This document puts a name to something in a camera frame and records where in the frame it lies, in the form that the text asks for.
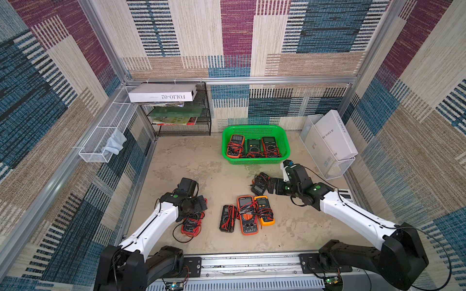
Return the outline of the red multimeter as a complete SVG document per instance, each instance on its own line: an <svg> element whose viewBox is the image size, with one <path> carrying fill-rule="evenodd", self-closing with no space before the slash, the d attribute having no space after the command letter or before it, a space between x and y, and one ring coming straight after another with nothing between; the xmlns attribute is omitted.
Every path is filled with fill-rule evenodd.
<svg viewBox="0 0 466 291"><path fill-rule="evenodd" d="M263 152L266 158L281 158L282 155L274 137L263 137Z"/></svg>
<svg viewBox="0 0 466 291"><path fill-rule="evenodd" d="M194 238L201 232L201 224L207 209L207 199L201 198L197 201L195 209L186 214L182 222L181 233L190 238Z"/></svg>

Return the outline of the black multimeter with leads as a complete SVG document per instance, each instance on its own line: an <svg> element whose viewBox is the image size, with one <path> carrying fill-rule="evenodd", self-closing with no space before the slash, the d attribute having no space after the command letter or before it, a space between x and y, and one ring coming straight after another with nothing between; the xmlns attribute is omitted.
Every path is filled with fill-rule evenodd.
<svg viewBox="0 0 466 291"><path fill-rule="evenodd" d="M235 222L238 217L238 209L236 206L224 205L222 209L222 215L220 219L219 229L221 232L233 233L235 228Z"/></svg>

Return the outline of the yellow multimeter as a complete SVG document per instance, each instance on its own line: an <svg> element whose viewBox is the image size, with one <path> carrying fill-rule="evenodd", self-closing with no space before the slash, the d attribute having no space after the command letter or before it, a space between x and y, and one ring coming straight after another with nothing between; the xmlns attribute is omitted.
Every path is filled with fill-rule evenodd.
<svg viewBox="0 0 466 291"><path fill-rule="evenodd" d="M254 201L257 204L256 214L261 226L271 226L275 224L274 213L267 196L256 196Z"/></svg>

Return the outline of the orange multimeter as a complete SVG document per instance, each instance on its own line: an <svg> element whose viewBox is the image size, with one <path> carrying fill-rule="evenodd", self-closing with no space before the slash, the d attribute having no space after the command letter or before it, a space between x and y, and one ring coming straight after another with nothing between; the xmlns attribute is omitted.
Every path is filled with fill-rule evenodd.
<svg viewBox="0 0 466 291"><path fill-rule="evenodd" d="M241 158L244 152L245 137L243 135L232 135L227 145L226 156L228 158Z"/></svg>
<svg viewBox="0 0 466 291"><path fill-rule="evenodd" d="M256 205L257 203L252 196L240 196L237 199L240 229L242 234L246 236L258 233Z"/></svg>

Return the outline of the dark green multimeter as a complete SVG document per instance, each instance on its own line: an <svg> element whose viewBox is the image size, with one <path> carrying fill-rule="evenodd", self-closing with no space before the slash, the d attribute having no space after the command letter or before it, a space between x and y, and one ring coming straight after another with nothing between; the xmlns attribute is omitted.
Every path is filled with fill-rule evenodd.
<svg viewBox="0 0 466 291"><path fill-rule="evenodd" d="M262 142L260 139L247 140L247 158L263 158Z"/></svg>

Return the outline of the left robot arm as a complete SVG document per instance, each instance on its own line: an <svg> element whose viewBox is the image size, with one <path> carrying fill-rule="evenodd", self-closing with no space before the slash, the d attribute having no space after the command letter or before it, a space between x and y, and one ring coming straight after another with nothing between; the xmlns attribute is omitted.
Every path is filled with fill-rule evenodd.
<svg viewBox="0 0 466 291"><path fill-rule="evenodd" d="M156 280L165 278L180 279L165 284L167 291L182 290L190 276L199 275L184 262L183 250L164 246L155 255L150 251L173 223L181 223L206 209L198 182L182 178L176 189L157 201L153 213L132 235L102 251L94 290L144 291Z"/></svg>

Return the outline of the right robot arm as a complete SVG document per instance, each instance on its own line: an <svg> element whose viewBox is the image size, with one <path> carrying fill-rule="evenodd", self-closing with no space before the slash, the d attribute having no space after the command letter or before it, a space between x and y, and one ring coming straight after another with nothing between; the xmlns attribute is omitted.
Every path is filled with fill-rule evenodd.
<svg viewBox="0 0 466 291"><path fill-rule="evenodd" d="M413 287L429 264L413 226L382 219L343 198L335 187L313 183L306 167L291 160L283 161L280 168L286 196L338 219L371 243L365 247L330 240L319 249L318 262L325 271L338 266L356 267L379 274L399 290Z"/></svg>

